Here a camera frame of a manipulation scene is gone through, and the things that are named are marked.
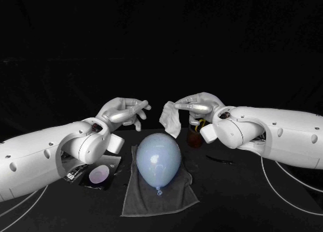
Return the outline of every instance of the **balloon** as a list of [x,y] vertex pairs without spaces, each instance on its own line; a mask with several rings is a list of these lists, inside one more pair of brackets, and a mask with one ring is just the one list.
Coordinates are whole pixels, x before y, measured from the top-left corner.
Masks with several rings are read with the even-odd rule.
[[171,135],[149,135],[137,149],[137,168],[152,187],[159,191],[174,179],[181,166],[182,154],[178,143]]

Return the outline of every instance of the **black table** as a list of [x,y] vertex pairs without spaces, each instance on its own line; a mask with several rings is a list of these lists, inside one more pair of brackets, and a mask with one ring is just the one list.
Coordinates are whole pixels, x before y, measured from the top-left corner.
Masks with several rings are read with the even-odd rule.
[[[126,139],[119,156],[119,174],[107,191],[71,185],[62,179],[49,185],[41,201],[6,230],[8,232],[68,231],[323,231],[323,217],[293,208],[276,195],[267,183],[262,158],[250,151],[230,149],[220,141],[195,149],[187,144],[188,129],[176,139],[184,162],[194,176],[192,189],[200,203],[176,214],[153,217],[120,217],[130,179],[132,146],[165,130],[116,131]],[[205,155],[234,161],[227,165]],[[323,213],[302,185],[288,177],[275,161],[265,159],[272,184],[295,205]],[[23,215],[42,190],[28,202],[0,218],[0,230]],[[0,213],[26,196],[0,203]]]

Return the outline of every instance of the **white cable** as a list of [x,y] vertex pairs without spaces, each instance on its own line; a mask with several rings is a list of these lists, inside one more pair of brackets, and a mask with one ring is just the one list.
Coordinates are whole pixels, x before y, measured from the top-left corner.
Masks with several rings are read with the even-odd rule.
[[[29,212],[31,209],[35,207],[38,201],[39,201],[41,198],[42,198],[42,195],[41,195],[39,199],[36,200],[35,204],[32,205],[32,207],[29,208],[28,212]],[[6,231],[6,230],[16,224],[16,222],[22,219],[22,217],[28,214],[28,212],[18,218],[18,220],[16,220],[0,232]]]
[[321,190],[321,189],[317,189],[315,187],[312,187],[312,186],[309,186],[306,183],[304,183],[288,171],[286,171],[286,169],[282,167],[282,165],[279,164],[279,162],[276,162],[278,163],[278,165],[280,166],[280,168],[283,169],[283,171],[289,174],[289,176],[296,180],[296,181],[299,181],[305,186],[308,186],[311,189],[314,189],[314,190],[317,190],[317,191],[319,191],[319,192],[323,192],[323,190]]
[[5,213],[0,214],[0,217],[5,216],[16,207],[19,207],[21,204],[36,194],[38,190],[32,193],[32,195],[12,208],[9,209]]
[[[267,182],[269,182],[269,184],[270,184],[270,186],[272,186],[269,177],[267,177],[267,175],[266,175],[266,171],[265,171],[265,176],[266,176]],[[273,186],[272,186],[272,189],[273,189],[273,191],[276,192],[276,194],[280,196],[280,198],[282,198],[295,208],[301,209],[304,212],[306,212],[306,213],[309,213],[309,214],[315,214],[315,215],[323,216],[323,214],[314,213],[314,212],[306,211],[305,209],[299,208],[298,206],[295,206],[295,205],[282,197],[282,195],[279,194],[279,192],[275,190]]]

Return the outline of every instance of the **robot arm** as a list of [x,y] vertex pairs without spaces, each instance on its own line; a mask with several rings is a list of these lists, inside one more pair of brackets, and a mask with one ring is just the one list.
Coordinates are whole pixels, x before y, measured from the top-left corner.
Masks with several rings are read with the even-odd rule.
[[[124,139],[111,132],[142,124],[148,101],[116,98],[97,117],[18,136],[0,143],[0,202],[21,197],[60,180],[78,166],[94,163],[106,150],[119,154]],[[71,159],[62,160],[62,152]]]
[[296,167],[323,169],[322,116],[292,110],[224,105],[213,111],[210,102],[200,98],[200,94],[197,101],[175,107],[191,110],[195,118],[204,117],[213,123],[201,129],[208,143],[220,139],[231,149],[249,150]]

